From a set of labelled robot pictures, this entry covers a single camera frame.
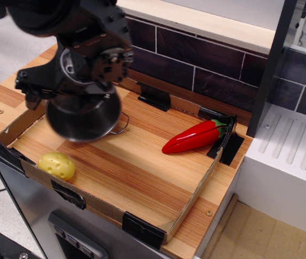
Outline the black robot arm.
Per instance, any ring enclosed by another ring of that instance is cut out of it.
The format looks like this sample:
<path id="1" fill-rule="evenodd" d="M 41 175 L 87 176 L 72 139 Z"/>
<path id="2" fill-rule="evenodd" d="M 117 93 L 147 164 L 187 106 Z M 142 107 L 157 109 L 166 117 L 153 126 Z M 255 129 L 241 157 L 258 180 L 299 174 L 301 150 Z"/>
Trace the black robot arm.
<path id="1" fill-rule="evenodd" d="M 10 1 L 6 7 L 21 30 L 58 44 L 50 62 L 17 74 L 15 87 L 29 109 L 62 96 L 94 102 L 116 93 L 133 53 L 126 15 L 115 1 Z"/>

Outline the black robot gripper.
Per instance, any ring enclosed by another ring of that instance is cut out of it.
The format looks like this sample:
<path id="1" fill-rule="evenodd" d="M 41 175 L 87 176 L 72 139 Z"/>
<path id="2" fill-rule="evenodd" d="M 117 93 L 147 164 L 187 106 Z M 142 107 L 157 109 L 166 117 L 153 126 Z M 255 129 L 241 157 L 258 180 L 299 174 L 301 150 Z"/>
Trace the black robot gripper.
<path id="1" fill-rule="evenodd" d="M 58 49 L 45 65 L 22 69 L 17 73 L 15 89 L 25 94 L 26 106 L 34 110 L 41 100 L 58 96 L 93 100 L 108 98 L 116 93 L 114 82 L 128 74 L 133 62 L 133 50 L 113 47 L 95 59 L 75 51 Z"/>

